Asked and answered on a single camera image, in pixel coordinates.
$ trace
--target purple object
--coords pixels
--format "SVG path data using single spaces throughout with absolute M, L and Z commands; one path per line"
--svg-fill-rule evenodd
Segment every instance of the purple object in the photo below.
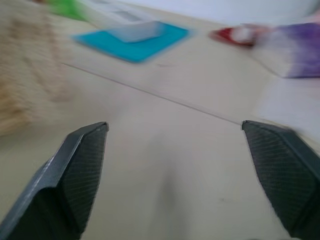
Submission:
M 320 77 L 320 25 L 303 23 L 278 28 L 293 42 L 290 78 Z

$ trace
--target white wall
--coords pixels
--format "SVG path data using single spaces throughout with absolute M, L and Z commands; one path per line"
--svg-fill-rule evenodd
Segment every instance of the white wall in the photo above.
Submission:
M 291 22 L 319 0 L 122 0 L 227 24 Z

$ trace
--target red object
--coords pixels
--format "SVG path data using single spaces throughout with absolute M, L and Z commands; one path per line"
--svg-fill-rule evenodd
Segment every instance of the red object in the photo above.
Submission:
M 252 47 L 255 43 L 254 42 L 238 42 L 231 38 L 231 32 L 234 28 L 233 27 L 226 27 L 220 30 L 211 31 L 209 33 L 209 37 L 212 40 L 217 40 L 224 43 L 229 43 L 232 45 L 243 46 L 243 47 Z

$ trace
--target green object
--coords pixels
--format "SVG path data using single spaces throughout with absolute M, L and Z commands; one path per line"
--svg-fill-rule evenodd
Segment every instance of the green object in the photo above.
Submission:
M 71 19 L 85 20 L 77 9 L 76 0 L 48 0 L 48 3 L 55 14 Z

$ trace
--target blue coaster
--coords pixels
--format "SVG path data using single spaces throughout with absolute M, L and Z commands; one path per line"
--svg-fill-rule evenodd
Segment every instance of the blue coaster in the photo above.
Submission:
M 144 41 L 126 43 L 107 31 L 95 31 L 75 35 L 72 38 L 83 45 L 94 48 L 102 53 L 133 63 L 141 63 L 163 51 L 189 35 L 189 30 L 163 24 L 163 34 Z

